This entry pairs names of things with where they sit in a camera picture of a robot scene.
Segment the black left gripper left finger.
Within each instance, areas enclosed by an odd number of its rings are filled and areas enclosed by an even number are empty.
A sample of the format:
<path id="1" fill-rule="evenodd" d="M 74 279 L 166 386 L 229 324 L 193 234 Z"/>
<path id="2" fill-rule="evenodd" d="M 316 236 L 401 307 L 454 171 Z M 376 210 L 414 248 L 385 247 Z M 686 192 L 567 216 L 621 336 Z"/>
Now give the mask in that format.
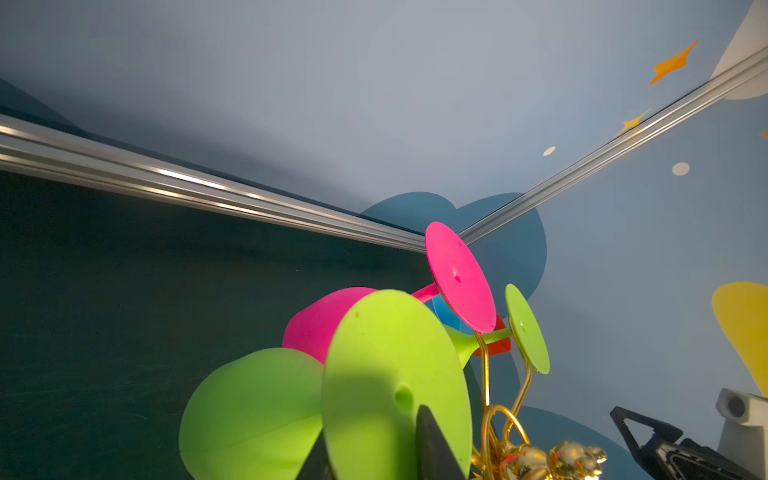
<path id="1" fill-rule="evenodd" d="M 305 459 L 297 477 L 297 480 L 335 480 L 335 474 L 331 468 L 328 457 L 324 431 L 318 435 L 312 449 Z"/>

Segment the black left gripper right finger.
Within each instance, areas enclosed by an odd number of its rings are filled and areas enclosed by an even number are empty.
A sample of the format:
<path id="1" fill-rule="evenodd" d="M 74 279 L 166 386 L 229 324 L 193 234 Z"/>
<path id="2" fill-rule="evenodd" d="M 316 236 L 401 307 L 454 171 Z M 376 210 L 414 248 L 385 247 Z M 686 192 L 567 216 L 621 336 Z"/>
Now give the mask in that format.
<path id="1" fill-rule="evenodd" d="M 437 420 L 426 405 L 420 405 L 417 412 L 415 442 L 419 479 L 465 478 Z"/>

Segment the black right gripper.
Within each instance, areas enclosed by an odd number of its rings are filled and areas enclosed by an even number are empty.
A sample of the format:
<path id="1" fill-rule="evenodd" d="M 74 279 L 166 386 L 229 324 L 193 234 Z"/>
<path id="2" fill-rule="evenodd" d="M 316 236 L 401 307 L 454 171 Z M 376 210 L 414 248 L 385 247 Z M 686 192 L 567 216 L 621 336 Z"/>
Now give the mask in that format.
<path id="1" fill-rule="evenodd" d="M 643 468 L 654 479 L 758 479 L 755 474 L 690 439 L 675 443 L 683 431 L 672 424 L 620 406 L 611 410 L 610 417 L 634 460 L 643 462 Z M 630 429 L 635 426 L 651 430 L 650 439 L 643 445 Z"/>

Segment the green wine glass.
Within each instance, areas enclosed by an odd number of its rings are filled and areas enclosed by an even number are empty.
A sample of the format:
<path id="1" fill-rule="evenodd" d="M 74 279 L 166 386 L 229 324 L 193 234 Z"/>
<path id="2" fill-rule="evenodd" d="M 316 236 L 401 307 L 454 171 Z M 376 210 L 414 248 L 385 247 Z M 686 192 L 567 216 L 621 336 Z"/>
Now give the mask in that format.
<path id="1" fill-rule="evenodd" d="M 210 373 L 179 451 L 196 479 L 295 479 L 317 442 L 338 479 L 416 479 L 422 410 L 448 448 L 443 476 L 466 478 L 472 415 L 451 338 L 419 300 L 380 290 L 345 313 L 324 360 L 268 348 Z"/>
<path id="2" fill-rule="evenodd" d="M 538 321 L 526 298 L 513 284 L 505 287 L 505 301 L 509 313 L 509 325 L 501 330 L 482 334 L 488 354 L 492 356 L 491 346 L 505 340 L 514 342 L 521 355 L 538 372 L 550 373 L 550 356 L 546 341 Z M 459 362 L 465 366 L 470 358 L 481 350 L 474 335 L 462 333 L 450 325 L 443 325 L 457 352 Z"/>

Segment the red wine glass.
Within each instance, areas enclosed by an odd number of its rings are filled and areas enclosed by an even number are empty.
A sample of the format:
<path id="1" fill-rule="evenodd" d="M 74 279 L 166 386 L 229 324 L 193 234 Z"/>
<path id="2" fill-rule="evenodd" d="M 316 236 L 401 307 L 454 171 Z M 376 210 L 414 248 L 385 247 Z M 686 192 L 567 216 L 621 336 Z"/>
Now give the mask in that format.
<path id="1" fill-rule="evenodd" d="M 488 354 L 490 356 L 495 356 L 509 353 L 512 347 L 512 340 L 510 337 L 511 330 L 499 315 L 496 315 L 496 323 L 493 333 L 503 333 L 504 337 L 493 335 L 490 338 L 489 334 L 482 335 L 487 345 Z"/>

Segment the blue wine glass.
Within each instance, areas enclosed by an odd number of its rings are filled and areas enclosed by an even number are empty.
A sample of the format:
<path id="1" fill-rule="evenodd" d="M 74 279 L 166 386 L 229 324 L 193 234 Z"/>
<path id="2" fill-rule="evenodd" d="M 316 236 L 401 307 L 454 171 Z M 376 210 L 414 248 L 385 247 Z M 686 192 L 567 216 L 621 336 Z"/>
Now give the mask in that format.
<path id="1" fill-rule="evenodd" d="M 451 327 L 457 331 L 462 330 L 463 321 L 454 313 L 441 295 L 435 296 L 429 300 L 426 305 L 445 326 Z"/>

